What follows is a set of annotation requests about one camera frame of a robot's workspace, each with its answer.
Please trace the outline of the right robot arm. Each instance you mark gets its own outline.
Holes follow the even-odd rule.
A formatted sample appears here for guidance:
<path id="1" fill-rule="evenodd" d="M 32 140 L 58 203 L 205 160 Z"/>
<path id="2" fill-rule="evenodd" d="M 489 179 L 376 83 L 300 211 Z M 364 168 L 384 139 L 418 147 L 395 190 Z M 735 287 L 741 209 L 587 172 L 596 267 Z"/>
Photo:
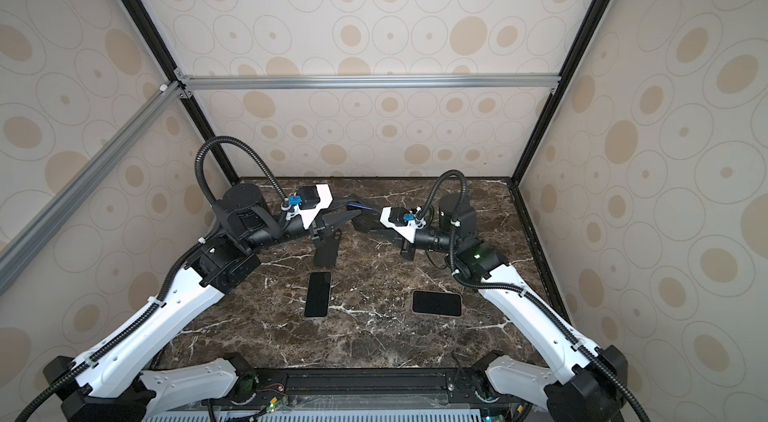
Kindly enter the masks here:
<path id="1" fill-rule="evenodd" d="M 401 246 L 410 260 L 418 250 L 444 254 L 460 285 L 475 289 L 499 309 L 538 351 L 545 366 L 490 355 L 479 369 L 481 399 L 512 396 L 546 410 L 555 421 L 611 421 L 626 403 L 627 361 L 613 346 L 602 349 L 539 297 L 504 254 L 479 236 L 477 213 L 458 193 L 422 210 L 359 202 L 354 227 Z"/>

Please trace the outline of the bare black phone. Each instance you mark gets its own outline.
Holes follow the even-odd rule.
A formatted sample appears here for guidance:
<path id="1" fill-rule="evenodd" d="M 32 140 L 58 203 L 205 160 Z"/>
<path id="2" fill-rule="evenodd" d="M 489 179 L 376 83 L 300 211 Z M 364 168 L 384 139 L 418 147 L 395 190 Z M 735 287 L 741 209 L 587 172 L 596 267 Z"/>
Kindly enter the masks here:
<path id="1" fill-rule="evenodd" d="M 304 316 L 323 318 L 328 315 L 332 274 L 327 271 L 312 272 L 309 276 Z"/>

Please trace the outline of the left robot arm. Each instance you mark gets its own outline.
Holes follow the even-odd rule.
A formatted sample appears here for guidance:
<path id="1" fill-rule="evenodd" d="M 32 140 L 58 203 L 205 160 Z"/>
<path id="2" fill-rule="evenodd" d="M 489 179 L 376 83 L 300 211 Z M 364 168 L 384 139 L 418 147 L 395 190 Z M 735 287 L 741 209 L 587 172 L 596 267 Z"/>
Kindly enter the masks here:
<path id="1" fill-rule="evenodd" d="M 242 183 L 214 199 L 217 222 L 169 269 L 157 295 L 105 340 L 44 369 L 44 397 L 56 395 L 69 421 L 144 421 L 204 399 L 233 393 L 250 372 L 238 356 L 170 371 L 149 371 L 150 360 L 193 319 L 219 302 L 259 265 L 260 250 L 309 237 L 316 244 L 367 206 L 336 199 L 326 184 L 304 186 L 280 214 L 261 189 Z"/>

